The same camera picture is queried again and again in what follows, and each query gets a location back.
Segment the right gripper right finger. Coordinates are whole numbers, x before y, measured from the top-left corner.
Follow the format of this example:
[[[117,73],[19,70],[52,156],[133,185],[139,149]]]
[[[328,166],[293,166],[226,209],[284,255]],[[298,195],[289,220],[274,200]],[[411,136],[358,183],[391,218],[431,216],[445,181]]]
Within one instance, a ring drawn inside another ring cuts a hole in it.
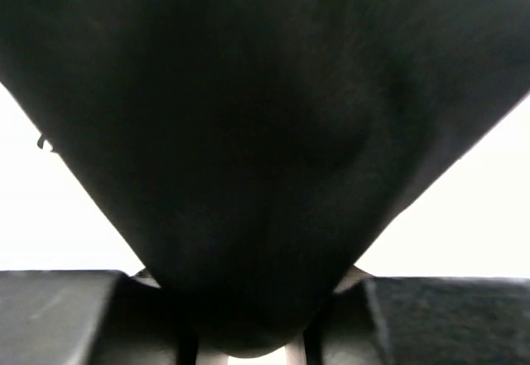
[[[529,281],[378,277],[332,296],[309,364],[527,364]]]

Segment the black trousers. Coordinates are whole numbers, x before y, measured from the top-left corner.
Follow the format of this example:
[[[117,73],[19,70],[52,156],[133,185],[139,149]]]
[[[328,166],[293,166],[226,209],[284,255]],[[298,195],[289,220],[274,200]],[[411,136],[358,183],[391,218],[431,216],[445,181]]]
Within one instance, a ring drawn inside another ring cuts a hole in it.
[[[529,0],[1,0],[1,82],[174,306],[250,357],[529,90]]]

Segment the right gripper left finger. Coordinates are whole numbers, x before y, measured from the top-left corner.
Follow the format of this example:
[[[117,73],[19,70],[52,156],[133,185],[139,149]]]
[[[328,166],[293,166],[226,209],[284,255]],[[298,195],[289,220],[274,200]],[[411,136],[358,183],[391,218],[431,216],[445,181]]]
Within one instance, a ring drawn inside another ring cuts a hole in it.
[[[193,364],[161,289],[120,271],[4,271],[3,364]]]

